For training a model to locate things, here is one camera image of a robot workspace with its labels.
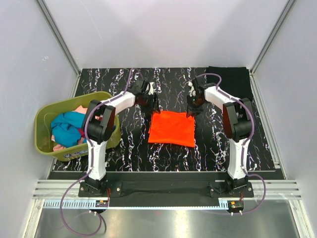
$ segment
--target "gray wall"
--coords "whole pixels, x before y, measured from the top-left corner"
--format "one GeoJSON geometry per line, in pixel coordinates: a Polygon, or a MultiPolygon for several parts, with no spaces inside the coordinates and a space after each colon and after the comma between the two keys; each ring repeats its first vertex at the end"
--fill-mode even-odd
{"type": "Polygon", "coordinates": [[[0,1],[0,230],[22,236],[50,157],[34,146],[34,118],[70,96],[75,74],[34,0],[0,1]]]}
{"type": "Polygon", "coordinates": [[[45,0],[79,67],[248,66],[287,0],[45,0]]]}
{"type": "Polygon", "coordinates": [[[317,1],[299,0],[256,71],[290,179],[317,235],[317,1]]]}

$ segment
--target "black cloth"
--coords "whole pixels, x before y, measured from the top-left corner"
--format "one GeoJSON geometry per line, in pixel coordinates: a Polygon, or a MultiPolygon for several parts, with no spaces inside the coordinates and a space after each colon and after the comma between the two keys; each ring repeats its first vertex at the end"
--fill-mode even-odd
{"type": "MultiPolygon", "coordinates": [[[[237,98],[253,100],[249,71],[245,67],[212,67],[206,68],[206,73],[216,73],[222,78],[220,88],[237,98]]],[[[218,83],[216,76],[207,76],[207,83],[218,83]]]]}

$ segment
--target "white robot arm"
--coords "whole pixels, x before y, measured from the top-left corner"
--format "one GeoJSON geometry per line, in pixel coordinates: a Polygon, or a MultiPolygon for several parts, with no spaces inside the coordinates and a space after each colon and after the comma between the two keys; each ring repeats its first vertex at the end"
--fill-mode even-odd
{"type": "Polygon", "coordinates": [[[210,102],[222,110],[223,128],[230,142],[230,160],[227,169],[227,180],[225,189],[233,191],[243,189],[248,184],[245,174],[247,163],[247,152],[252,124],[250,115],[236,101],[239,100],[252,113],[249,99],[239,99],[224,93],[214,83],[207,83],[205,78],[195,78],[189,83],[190,92],[187,96],[187,116],[196,116],[203,111],[202,104],[210,102]]]}
{"type": "Polygon", "coordinates": [[[90,102],[84,118],[83,129],[88,120],[88,116],[94,108],[107,101],[107,103],[100,106],[93,113],[87,127],[87,134],[92,144],[88,143],[89,167],[87,173],[89,173],[89,175],[85,178],[85,183],[90,188],[100,192],[103,192],[105,189],[106,144],[113,132],[115,115],[136,104],[141,106],[141,112],[151,114],[154,112],[160,113],[158,96],[157,93],[154,93],[154,87],[155,83],[138,79],[126,92],[121,92],[110,100],[92,100],[90,102]],[[98,120],[95,116],[101,116],[102,119],[98,120]]]}

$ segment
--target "laundry basket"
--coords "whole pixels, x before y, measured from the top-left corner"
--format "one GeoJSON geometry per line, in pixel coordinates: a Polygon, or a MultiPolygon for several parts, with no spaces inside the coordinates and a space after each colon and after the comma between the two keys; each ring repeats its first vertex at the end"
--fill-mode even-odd
{"type": "MultiPolygon", "coordinates": [[[[51,140],[52,130],[51,122],[61,113],[75,110],[82,105],[88,107],[89,103],[96,99],[98,101],[111,98],[112,95],[107,92],[90,93],[83,96],[71,98],[58,103],[49,104],[38,111],[35,117],[35,147],[44,155],[51,155],[60,161],[69,161],[88,154],[87,143],[65,148],[59,151],[53,151],[57,144],[51,140]]],[[[108,140],[106,148],[116,147],[121,139],[119,117],[114,119],[115,130],[108,140]]]]}

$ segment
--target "table surface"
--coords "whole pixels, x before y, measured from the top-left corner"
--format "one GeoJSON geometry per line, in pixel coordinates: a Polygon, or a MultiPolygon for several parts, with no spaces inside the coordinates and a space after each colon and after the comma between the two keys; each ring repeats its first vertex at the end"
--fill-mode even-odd
{"type": "MultiPolygon", "coordinates": [[[[143,68],[143,77],[157,84],[161,110],[186,111],[187,83],[205,72],[205,68],[143,68]]],[[[76,96],[106,91],[118,94],[126,85],[128,68],[83,69],[76,96]]],[[[134,74],[132,82],[139,77],[134,74]]],[[[252,101],[255,134],[248,150],[248,169],[274,171],[274,162],[259,116],[252,101]]],[[[141,113],[140,107],[119,113],[121,142],[106,152],[107,171],[223,171],[228,166],[229,141],[222,128],[222,113],[213,104],[205,104],[204,112],[195,117],[195,147],[173,144],[150,144],[151,119],[141,113]]],[[[55,171],[83,171],[87,156],[69,162],[57,161],[55,171]]]]}

